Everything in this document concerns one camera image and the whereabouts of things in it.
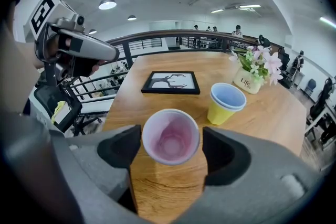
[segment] wooden tabletop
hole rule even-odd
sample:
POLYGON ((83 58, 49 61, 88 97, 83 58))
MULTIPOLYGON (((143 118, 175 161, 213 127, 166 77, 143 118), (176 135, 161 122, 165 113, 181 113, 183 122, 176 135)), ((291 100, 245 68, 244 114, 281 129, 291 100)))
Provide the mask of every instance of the wooden tabletop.
MULTIPOLYGON (((222 52, 175 52, 136 59, 111 106, 104 130, 141 124, 161 109, 179 109, 199 126, 201 143, 186 163, 165 166, 139 149, 131 165, 139 216, 168 223, 184 212, 202 193, 207 164, 202 152, 202 127, 207 120, 210 88, 217 82, 232 83, 238 67, 222 52), (194 71, 200 95, 141 93, 152 71, 194 71)), ((277 142, 299 155, 306 126, 306 108, 283 86, 263 86, 258 94, 244 92, 246 107, 220 128, 277 142)))

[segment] white flower pot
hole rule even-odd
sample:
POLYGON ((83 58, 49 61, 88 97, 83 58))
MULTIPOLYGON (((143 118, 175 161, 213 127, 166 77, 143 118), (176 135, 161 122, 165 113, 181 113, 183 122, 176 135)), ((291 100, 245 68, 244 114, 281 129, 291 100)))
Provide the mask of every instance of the white flower pot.
POLYGON ((256 94, 261 87, 261 82, 255 82, 253 75, 242 67, 236 73, 233 82, 241 89, 252 94, 256 94))

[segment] pink flower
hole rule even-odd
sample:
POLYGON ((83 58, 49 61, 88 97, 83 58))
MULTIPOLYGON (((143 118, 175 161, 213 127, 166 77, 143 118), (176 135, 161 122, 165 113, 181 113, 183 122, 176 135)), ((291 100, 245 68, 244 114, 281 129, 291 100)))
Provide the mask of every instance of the pink flower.
POLYGON ((279 69, 279 67, 282 66, 282 62, 278 58, 278 54, 279 53, 275 52, 272 55, 270 54, 265 55, 266 62, 264 66, 265 68, 267 68, 270 74, 275 73, 279 69))
POLYGON ((259 45, 258 50, 254 52, 254 59, 257 60, 261 54, 263 54, 264 57, 269 55, 269 48, 264 48, 263 46, 259 45))
POLYGON ((278 83, 278 80, 280 79, 283 79, 283 76, 281 75, 281 71, 276 70, 270 77, 269 85, 271 85, 272 82, 274 82, 274 85, 276 85, 278 83))
POLYGON ((232 56, 229 57, 229 60, 232 62, 238 62, 238 55, 235 54, 234 51, 231 51, 232 56))

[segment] yellow plastic cup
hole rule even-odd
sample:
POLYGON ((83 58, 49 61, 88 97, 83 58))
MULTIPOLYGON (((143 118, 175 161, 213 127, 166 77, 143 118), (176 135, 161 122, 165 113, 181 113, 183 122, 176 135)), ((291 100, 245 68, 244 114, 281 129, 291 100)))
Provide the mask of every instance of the yellow plastic cup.
POLYGON ((207 118, 215 125, 223 124, 246 105, 246 97, 243 92, 231 84, 214 84, 211 88, 210 97, 211 102, 207 118))

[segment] black railing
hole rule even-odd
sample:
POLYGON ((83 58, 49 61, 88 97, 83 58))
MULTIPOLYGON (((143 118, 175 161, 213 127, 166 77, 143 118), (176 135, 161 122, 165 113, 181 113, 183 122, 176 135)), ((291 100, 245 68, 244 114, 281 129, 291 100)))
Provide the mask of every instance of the black railing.
MULTIPOLYGON (((118 48, 122 57, 120 57, 117 61, 127 61, 128 67, 131 68, 133 65, 133 59, 138 56, 144 55, 152 55, 152 54, 164 54, 164 53, 172 53, 172 52, 190 52, 190 49, 193 51, 220 51, 226 52, 227 50, 233 50, 237 53, 244 53, 247 46, 256 46, 257 43, 241 39, 230 34, 219 33, 219 32, 210 32, 210 31, 199 31, 199 30, 159 30, 159 31, 150 31, 143 32, 134 35, 124 36, 121 38, 116 38, 113 40, 107 41, 109 44, 118 48), (154 51, 154 52, 145 52, 141 53, 142 50, 146 48, 154 48, 154 47, 162 47, 162 38, 165 37, 176 37, 177 38, 177 46, 183 45, 187 49, 179 49, 179 50, 163 50, 163 51, 154 51)), ((107 61, 103 65, 107 65, 112 63, 111 61, 107 61)), ((102 89, 96 89, 93 85, 93 82, 99 80, 105 80, 112 77, 119 77, 126 75, 128 72, 119 72, 112 73, 107 76, 103 76, 100 78, 95 78, 87 81, 82 81, 79 78, 73 78, 70 81, 65 83, 66 90, 73 97, 80 98, 82 103, 90 103, 97 102, 103 100, 111 100, 114 99, 114 96, 106 96, 106 98, 93 98, 92 94, 97 92, 105 92, 108 90, 118 90, 120 85, 111 86, 102 89), (92 83, 94 90, 89 91, 86 87, 86 84, 92 83), (77 87, 83 86, 85 92, 80 92, 77 87), (85 99, 83 96, 89 96, 89 100, 85 99)))

